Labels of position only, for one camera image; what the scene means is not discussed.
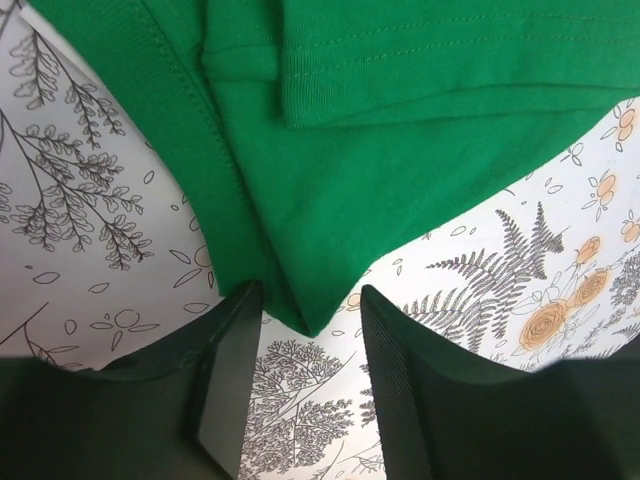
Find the green fabric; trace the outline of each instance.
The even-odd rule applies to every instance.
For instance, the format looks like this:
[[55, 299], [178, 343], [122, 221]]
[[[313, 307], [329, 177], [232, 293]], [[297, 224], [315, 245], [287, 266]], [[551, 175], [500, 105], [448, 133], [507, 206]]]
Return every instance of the green fabric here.
[[640, 91], [631, 0], [33, 0], [198, 215], [223, 294], [316, 335], [381, 255]]

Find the green cloth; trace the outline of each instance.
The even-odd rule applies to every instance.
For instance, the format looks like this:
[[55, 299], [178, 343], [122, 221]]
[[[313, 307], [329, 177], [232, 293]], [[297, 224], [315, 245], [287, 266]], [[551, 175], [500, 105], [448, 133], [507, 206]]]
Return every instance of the green cloth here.
[[632, 0], [32, 0], [169, 167], [221, 292], [314, 336], [380, 256], [640, 91]]

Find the white tablecloth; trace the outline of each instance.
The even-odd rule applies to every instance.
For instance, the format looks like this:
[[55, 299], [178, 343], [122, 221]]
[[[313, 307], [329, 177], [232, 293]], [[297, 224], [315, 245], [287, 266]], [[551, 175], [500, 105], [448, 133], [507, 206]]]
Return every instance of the white tablecloth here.
[[[215, 266], [187, 199], [122, 107], [64, 40], [12, 5], [0, 0], [0, 354], [99, 368], [215, 306]], [[265, 314], [241, 478], [385, 478], [359, 319], [365, 283], [523, 370], [607, 356], [634, 338], [635, 107], [616, 106], [543, 167], [375, 262], [318, 338]]]

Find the folded garment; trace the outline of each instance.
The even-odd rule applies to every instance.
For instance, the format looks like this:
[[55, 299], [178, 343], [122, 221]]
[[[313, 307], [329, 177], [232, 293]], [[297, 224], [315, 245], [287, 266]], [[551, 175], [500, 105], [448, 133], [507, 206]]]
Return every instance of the folded garment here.
[[261, 280], [310, 336], [376, 258], [640, 92], [631, 0], [31, 3], [186, 192], [222, 293]]

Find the floral patterned fabric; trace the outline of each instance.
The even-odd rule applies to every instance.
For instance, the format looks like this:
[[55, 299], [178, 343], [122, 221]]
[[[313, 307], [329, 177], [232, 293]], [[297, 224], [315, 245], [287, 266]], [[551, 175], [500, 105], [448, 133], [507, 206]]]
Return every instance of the floral patterned fabric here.
[[[0, 354], [99, 368], [220, 297], [187, 199], [60, 45], [0, 0]], [[527, 371], [608, 356], [640, 333], [636, 103], [375, 262], [318, 338], [264, 314], [241, 478], [385, 478], [359, 319], [366, 283]]]

